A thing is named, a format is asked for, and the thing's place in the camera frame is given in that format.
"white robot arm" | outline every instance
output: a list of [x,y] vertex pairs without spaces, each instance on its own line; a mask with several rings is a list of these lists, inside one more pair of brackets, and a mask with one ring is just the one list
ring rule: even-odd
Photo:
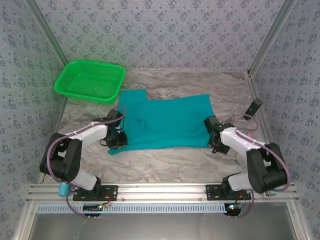
[[213,148],[213,153],[227,154],[230,148],[245,156],[247,171],[225,177],[222,184],[229,192],[240,190],[255,190],[263,193],[287,183],[287,175],[284,167],[275,157],[269,154],[265,146],[277,154],[283,161],[280,148],[275,143],[265,144],[237,131],[230,123],[221,124],[216,116],[210,116],[204,120],[204,125],[210,134],[208,146]]
[[[111,110],[107,117],[97,118],[88,126],[75,131],[73,136],[59,141],[50,152],[50,166],[54,175],[64,182],[89,192],[99,188],[97,185],[101,185],[100,179],[80,167],[81,151],[96,141],[100,141],[101,145],[108,146],[110,149],[126,146],[128,144],[127,136],[119,128],[121,120],[116,120],[121,116],[120,112]],[[69,135],[69,133],[66,135],[54,133],[51,136],[40,163],[42,173],[50,174],[47,166],[47,153],[52,143]]]

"green basket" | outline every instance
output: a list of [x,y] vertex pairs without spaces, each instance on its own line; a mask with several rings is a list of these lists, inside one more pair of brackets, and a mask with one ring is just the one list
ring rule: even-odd
[[74,60],[64,67],[54,84],[54,90],[73,99],[113,104],[125,75],[125,69],[119,65]]

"wall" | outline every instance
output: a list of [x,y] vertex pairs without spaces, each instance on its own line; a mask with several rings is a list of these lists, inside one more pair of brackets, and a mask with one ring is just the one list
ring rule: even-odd
[[246,70],[283,0],[36,0],[69,60]]
[[26,185],[39,178],[62,105],[53,90],[62,68],[22,0],[2,0],[0,8],[0,239],[6,240]]
[[320,239],[319,0],[298,0],[254,79],[312,234]]

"teal shirt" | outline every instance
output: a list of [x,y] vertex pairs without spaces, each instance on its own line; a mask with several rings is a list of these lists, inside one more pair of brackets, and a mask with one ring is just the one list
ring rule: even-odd
[[208,94],[149,100],[145,89],[126,90],[120,93],[118,105],[127,109],[123,131],[128,145],[110,149],[112,155],[141,149],[208,147],[204,120],[214,115]]

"cable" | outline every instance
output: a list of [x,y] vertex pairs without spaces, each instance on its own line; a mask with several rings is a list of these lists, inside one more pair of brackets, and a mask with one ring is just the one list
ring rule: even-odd
[[244,130],[244,131],[252,131],[252,132],[258,130],[258,128],[259,128],[259,123],[258,123],[258,121],[257,121],[253,116],[250,116],[250,115],[248,115],[248,114],[234,114],[234,115],[232,115],[231,117],[229,117],[227,120],[225,120],[225,123],[229,123],[230,120],[232,120],[233,118],[243,117],[243,116],[246,116],[246,117],[251,118],[251,119],[254,121],[254,123],[255,123],[255,128],[251,129],[251,128],[246,128],[246,127],[237,127],[237,129],[239,129],[239,130]]
[[109,204],[109,203],[110,203],[110,206],[111,206],[111,197],[110,197],[109,193],[103,192],[102,194],[103,194],[103,195],[106,195],[106,196],[108,197],[108,201],[102,203],[102,206],[104,206],[104,205],[106,205],[106,204]]
[[72,192],[73,189],[74,189],[74,188],[70,189],[70,190],[68,191],[67,195],[65,196],[66,204],[68,205],[68,207],[70,208],[70,210],[71,210],[74,214],[76,214],[77,216],[79,216],[79,217],[81,217],[81,218],[84,218],[84,219],[89,219],[89,218],[90,218],[89,216],[86,216],[86,215],[84,215],[84,214],[81,214],[80,212],[77,212],[77,211],[74,209],[74,207],[71,206],[68,197],[69,197],[69,195],[71,194],[71,192]]
[[234,205],[239,201],[239,197],[242,196],[243,197],[243,200],[244,200],[244,204],[242,207],[244,207],[246,205],[246,197],[245,195],[243,195],[241,192],[238,194],[238,198],[236,199],[236,201],[234,202]]
[[249,209],[242,215],[240,216],[229,216],[231,217],[232,219],[241,219],[241,218],[244,218],[245,216],[247,216],[251,210],[254,208],[254,204],[255,204],[255,194],[254,194],[254,191],[251,191],[251,197],[252,197],[252,203],[251,203],[251,206],[249,207]]

